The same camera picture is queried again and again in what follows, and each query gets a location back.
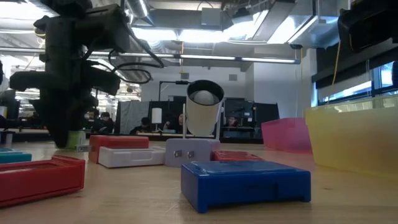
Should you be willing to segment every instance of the blue box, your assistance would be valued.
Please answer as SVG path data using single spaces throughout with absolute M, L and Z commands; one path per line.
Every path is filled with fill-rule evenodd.
M 199 213 L 229 203 L 311 201 L 311 173 L 267 161 L 182 165 L 181 191 Z
M 10 162 L 28 162 L 32 160 L 32 154 L 18 152 L 12 149 L 0 148 L 0 164 Z

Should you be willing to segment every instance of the teal box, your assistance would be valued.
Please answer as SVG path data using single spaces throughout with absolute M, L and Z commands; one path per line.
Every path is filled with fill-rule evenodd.
M 18 152 L 12 149 L 0 148 L 0 164 L 10 162 L 28 162 L 32 160 L 32 154 L 26 152 Z

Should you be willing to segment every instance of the wooden table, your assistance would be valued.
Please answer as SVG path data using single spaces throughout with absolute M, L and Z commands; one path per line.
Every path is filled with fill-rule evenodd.
M 152 142 L 164 146 L 164 142 Z M 63 154 L 52 143 L 15 144 L 34 160 Z M 77 193 L 0 209 L 0 223 L 398 223 L 398 182 L 314 164 L 311 155 L 264 151 L 262 145 L 223 144 L 312 172 L 312 202 L 255 203 L 198 214 L 180 191 L 180 169 L 166 166 L 107 169 L 87 163 Z

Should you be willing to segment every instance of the yellow translucent container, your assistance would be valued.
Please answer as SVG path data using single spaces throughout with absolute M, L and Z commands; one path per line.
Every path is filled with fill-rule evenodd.
M 305 121 L 318 165 L 398 179 L 398 96 L 308 108 Z

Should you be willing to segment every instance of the pink bin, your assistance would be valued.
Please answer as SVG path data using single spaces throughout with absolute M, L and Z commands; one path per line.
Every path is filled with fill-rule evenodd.
M 312 153 L 304 118 L 283 118 L 261 124 L 264 146 L 275 150 Z

